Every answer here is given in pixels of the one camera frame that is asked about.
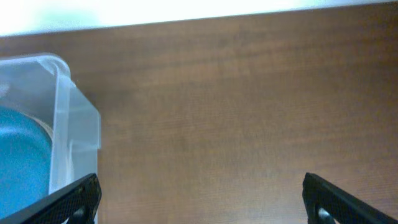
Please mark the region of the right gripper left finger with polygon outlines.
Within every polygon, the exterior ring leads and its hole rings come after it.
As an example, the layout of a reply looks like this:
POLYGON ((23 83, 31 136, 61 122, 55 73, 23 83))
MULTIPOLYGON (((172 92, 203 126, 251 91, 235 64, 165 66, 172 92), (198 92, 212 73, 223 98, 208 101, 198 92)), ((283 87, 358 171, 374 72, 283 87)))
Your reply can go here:
POLYGON ((1 224, 94 223, 101 197, 98 176, 88 174, 3 218, 1 224))

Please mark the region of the blue large bowl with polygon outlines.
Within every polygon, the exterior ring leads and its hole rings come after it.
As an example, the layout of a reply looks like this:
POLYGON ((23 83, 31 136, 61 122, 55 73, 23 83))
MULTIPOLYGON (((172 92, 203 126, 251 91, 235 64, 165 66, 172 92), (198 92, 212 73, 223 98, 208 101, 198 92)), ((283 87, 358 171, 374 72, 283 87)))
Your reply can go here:
POLYGON ((1 218, 49 193, 52 142, 26 115, 1 107, 1 218))

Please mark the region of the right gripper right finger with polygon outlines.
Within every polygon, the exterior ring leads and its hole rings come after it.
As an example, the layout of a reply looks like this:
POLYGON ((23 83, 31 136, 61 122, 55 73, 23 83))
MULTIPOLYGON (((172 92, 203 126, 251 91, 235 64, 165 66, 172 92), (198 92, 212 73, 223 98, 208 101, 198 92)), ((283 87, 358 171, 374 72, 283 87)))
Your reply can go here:
POLYGON ((396 219, 313 173, 305 174, 302 197, 309 224, 397 224, 396 219))

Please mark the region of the clear plastic storage container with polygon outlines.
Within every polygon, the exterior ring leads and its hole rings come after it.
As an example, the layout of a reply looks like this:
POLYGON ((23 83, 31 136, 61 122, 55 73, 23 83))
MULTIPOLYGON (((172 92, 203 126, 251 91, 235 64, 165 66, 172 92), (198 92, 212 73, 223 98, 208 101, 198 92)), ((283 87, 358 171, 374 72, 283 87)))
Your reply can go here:
POLYGON ((60 57, 2 58, 1 107, 32 115, 52 127, 48 195, 97 172, 101 116, 72 81, 60 57))

